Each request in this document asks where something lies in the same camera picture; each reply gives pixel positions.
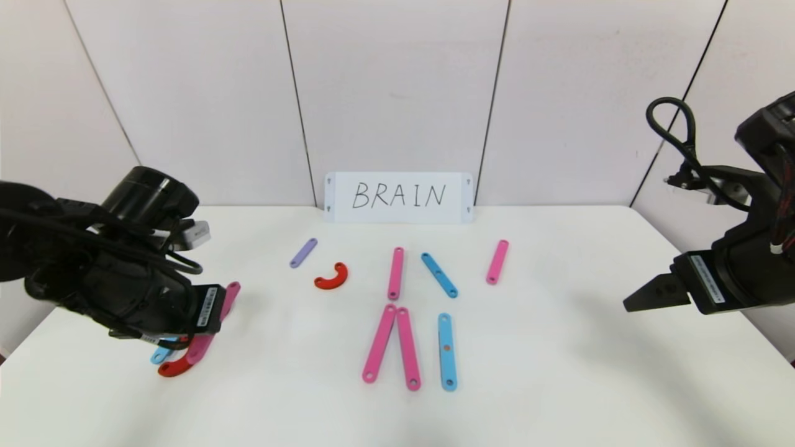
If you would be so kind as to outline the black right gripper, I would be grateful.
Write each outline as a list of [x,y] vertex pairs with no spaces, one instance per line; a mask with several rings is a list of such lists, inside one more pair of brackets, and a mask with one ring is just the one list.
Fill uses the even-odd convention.
[[641,312],[689,305],[688,292],[704,315],[792,304],[793,244],[785,246],[783,252],[773,253],[766,227],[736,227],[710,250],[675,258],[674,274],[660,274],[645,283],[624,299],[624,309]]

